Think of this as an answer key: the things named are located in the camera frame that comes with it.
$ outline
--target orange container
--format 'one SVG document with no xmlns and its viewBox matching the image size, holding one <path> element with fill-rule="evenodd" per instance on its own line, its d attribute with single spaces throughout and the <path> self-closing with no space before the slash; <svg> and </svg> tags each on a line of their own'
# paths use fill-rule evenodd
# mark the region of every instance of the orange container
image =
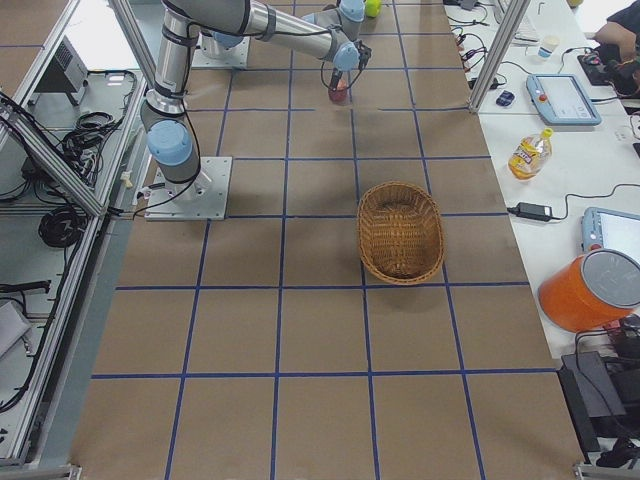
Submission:
<svg viewBox="0 0 640 480">
<path fill-rule="evenodd" d="M 581 255 L 538 289 L 544 313 L 580 332 L 629 315 L 640 305 L 640 265 L 615 250 Z"/>
</svg>

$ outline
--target plastic bottle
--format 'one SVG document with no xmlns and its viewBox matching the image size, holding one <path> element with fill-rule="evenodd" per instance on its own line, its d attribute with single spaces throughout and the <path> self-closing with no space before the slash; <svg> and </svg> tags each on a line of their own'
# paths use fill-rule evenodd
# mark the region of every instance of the plastic bottle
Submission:
<svg viewBox="0 0 640 480">
<path fill-rule="evenodd" d="M 534 177 L 551 157 L 553 130 L 545 128 L 539 134 L 525 137 L 509 159 L 509 170 L 519 180 Z"/>
</svg>

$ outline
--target person's arm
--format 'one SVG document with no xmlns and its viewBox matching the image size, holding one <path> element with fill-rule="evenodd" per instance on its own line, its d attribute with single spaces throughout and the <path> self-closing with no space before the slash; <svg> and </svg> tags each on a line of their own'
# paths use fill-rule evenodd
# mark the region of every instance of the person's arm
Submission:
<svg viewBox="0 0 640 480">
<path fill-rule="evenodd" d="M 619 23 L 607 22 L 596 32 L 595 40 L 601 45 L 617 45 L 623 62 L 636 58 L 636 34 Z"/>
</svg>

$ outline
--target keyboard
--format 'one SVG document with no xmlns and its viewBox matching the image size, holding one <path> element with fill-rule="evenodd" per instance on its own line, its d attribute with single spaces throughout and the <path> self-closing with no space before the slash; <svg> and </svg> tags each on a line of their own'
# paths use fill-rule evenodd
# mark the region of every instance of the keyboard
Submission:
<svg viewBox="0 0 640 480">
<path fill-rule="evenodd" d="M 509 7 L 509 0 L 494 0 L 494 12 L 496 21 L 498 23 L 502 23 L 502 19 L 504 18 L 504 14 Z M 522 21 L 518 26 L 518 30 L 513 36 L 513 40 L 511 43 L 519 44 L 519 45 L 535 45 L 540 41 L 540 35 L 536 31 L 535 27 L 531 23 L 531 20 L 525 13 L 524 17 L 522 17 Z"/>
</svg>

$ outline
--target wicker basket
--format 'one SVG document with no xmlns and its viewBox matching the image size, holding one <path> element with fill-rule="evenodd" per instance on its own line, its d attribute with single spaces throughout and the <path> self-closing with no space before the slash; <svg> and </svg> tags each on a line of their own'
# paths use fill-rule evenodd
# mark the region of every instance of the wicker basket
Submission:
<svg viewBox="0 0 640 480">
<path fill-rule="evenodd" d="M 358 245 L 362 263 L 379 279 L 396 285 L 425 282 L 444 257 L 438 206 L 416 185 L 373 187 L 358 207 Z"/>
</svg>

